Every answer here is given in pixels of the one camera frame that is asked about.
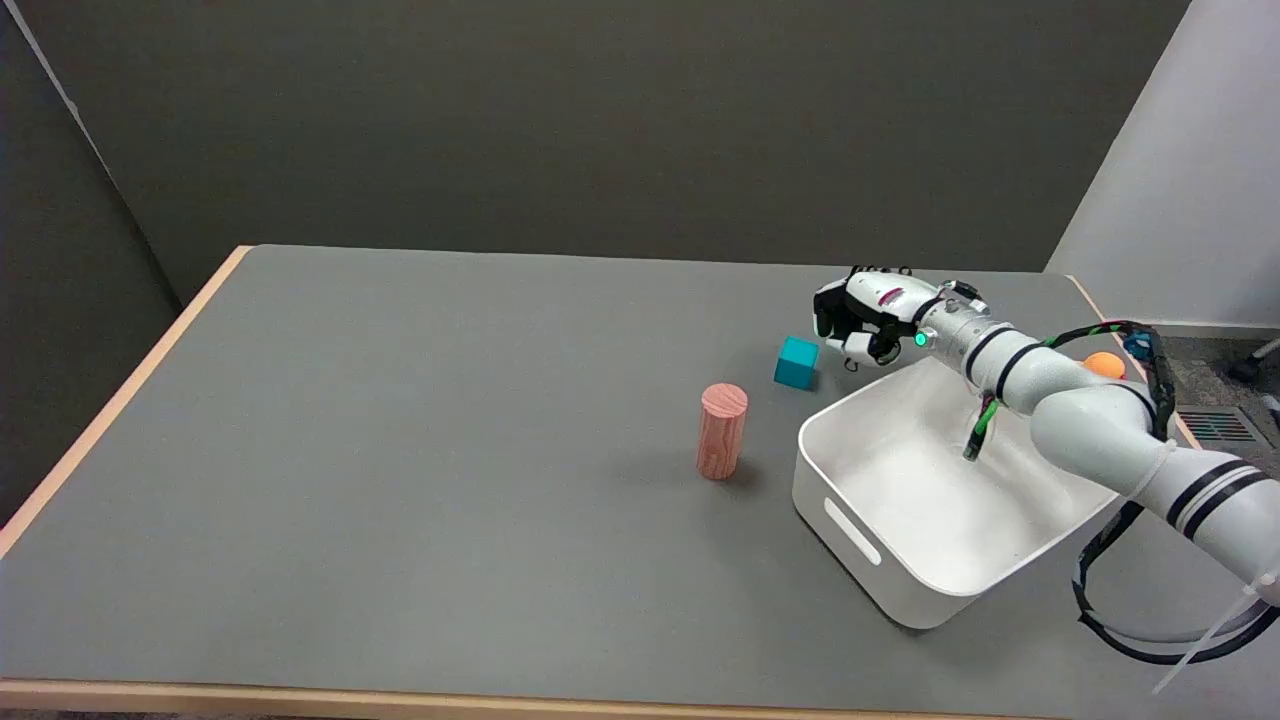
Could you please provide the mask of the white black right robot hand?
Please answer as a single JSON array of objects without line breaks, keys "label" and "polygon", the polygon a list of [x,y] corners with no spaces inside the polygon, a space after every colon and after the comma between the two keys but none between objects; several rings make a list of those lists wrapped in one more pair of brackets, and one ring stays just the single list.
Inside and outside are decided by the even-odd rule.
[{"label": "white black right robot hand", "polygon": [[900,359],[905,340],[918,348],[936,348],[938,336],[923,318],[940,296],[937,284],[914,275],[854,266],[845,279],[814,293],[814,332],[844,356],[847,372],[888,366]]}]

